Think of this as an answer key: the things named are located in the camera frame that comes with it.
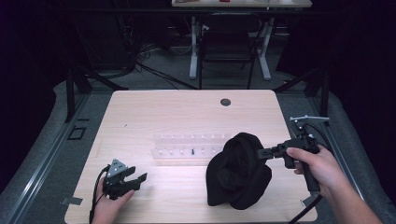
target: black cloth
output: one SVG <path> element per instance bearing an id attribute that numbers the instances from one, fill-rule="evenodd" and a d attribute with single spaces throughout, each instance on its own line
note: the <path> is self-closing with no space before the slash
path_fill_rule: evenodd
<path id="1" fill-rule="evenodd" d="M 257 159 L 257 150 L 263 149 L 257 136 L 239 133 L 230 139 L 223 151 L 216 155 L 206 169 L 207 203 L 244 210 L 264 194 L 271 177 L 266 160 Z"/>

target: person's right hand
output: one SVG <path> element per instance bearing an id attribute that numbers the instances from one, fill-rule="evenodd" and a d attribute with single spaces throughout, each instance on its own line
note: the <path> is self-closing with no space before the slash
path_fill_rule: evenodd
<path id="1" fill-rule="evenodd" d="M 287 153 L 294 159 L 304 161 L 309 165 L 312 175 L 319 182 L 320 194 L 328 198 L 333 190 L 349 185 L 349 182 L 332 153 L 321 145 L 319 149 L 318 154 L 313 154 L 303 149 L 289 147 Z M 294 173 L 297 175 L 304 173 L 300 163 L 296 163 Z"/>

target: human hand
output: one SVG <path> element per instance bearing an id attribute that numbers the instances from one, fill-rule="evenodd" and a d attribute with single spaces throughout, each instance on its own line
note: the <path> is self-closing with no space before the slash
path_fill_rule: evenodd
<path id="1" fill-rule="evenodd" d="M 332 191 L 348 187 L 350 184 L 332 153 L 321 145 L 319 145 L 319 150 L 318 154 L 313 154 L 296 147 L 289 147 L 287 153 L 294 159 L 304 161 L 309 165 L 312 175 L 319 182 L 320 194 L 329 198 Z M 296 163 L 294 173 L 297 175 L 304 173 L 301 163 Z"/>
<path id="2" fill-rule="evenodd" d="M 116 220 L 120 209 L 132 198 L 132 196 L 134 196 L 134 190 L 130 190 L 117 200 L 113 201 L 108 199 L 106 197 L 107 195 L 103 193 L 103 182 L 104 178 L 102 177 L 99 180 L 96 191 L 97 204 L 95 206 L 95 214 L 92 220 L 93 224 L 113 223 Z"/>

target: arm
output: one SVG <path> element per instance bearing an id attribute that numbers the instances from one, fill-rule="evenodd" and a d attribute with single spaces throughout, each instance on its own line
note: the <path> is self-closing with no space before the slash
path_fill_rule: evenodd
<path id="1" fill-rule="evenodd" d="M 320 194 L 328 200 L 339 223 L 381 223 L 376 214 L 349 184 L 335 157 L 325 147 L 312 154 L 290 147 L 287 153 L 309 165 L 312 175 L 319 182 Z M 303 173 L 297 166 L 295 173 Z"/>
<path id="2" fill-rule="evenodd" d="M 98 184 L 96 201 L 99 201 L 95 206 L 95 215 L 93 216 L 92 224 L 113 223 L 116 220 L 120 209 L 132 198 L 132 196 L 134 196 L 134 191 L 130 190 L 117 200 L 113 201 L 108 199 L 103 193 L 103 181 L 103 178 L 100 179 Z"/>

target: chair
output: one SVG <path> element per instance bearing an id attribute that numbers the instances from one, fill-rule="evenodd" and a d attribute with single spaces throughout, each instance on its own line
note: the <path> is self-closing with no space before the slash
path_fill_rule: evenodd
<path id="1" fill-rule="evenodd" d="M 247 89 L 257 56 L 263 22 L 251 13 L 213 13 L 200 20 L 199 89 L 202 89 L 204 63 L 250 63 Z"/>

